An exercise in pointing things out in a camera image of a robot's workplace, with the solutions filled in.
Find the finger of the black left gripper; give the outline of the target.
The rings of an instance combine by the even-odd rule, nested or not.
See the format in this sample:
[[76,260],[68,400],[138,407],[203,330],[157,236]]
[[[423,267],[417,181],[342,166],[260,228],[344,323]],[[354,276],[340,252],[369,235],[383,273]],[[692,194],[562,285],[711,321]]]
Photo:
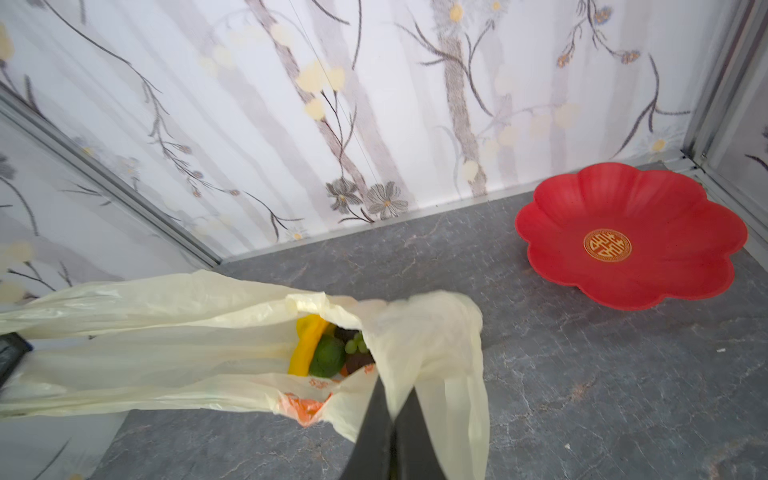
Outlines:
[[0,386],[3,387],[33,346],[17,333],[0,336]]

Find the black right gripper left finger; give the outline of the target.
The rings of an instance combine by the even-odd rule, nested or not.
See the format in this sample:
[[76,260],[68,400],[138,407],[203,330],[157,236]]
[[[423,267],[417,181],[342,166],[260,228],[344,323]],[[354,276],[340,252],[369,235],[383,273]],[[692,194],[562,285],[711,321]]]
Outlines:
[[393,420],[385,388],[376,381],[361,429],[341,480],[385,480],[391,478]]

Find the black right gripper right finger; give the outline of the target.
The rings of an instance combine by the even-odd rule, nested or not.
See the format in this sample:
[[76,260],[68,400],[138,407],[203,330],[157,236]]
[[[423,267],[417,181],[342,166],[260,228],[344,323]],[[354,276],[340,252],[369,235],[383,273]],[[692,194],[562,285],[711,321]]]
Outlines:
[[437,459],[416,389],[412,389],[394,421],[392,478],[446,480]]

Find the pale yellow printed plastic bag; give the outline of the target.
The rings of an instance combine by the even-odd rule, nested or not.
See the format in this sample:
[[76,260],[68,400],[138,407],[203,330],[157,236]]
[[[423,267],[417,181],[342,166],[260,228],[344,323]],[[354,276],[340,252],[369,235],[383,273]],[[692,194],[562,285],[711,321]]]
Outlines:
[[[359,331],[374,365],[342,380],[299,376],[290,362],[309,315]],[[376,383],[390,414],[416,393],[450,479],[481,479],[490,420],[482,314],[459,293],[356,300],[208,271],[90,283],[1,316],[44,347],[1,390],[3,417],[129,410],[270,412],[329,423],[356,440]]]

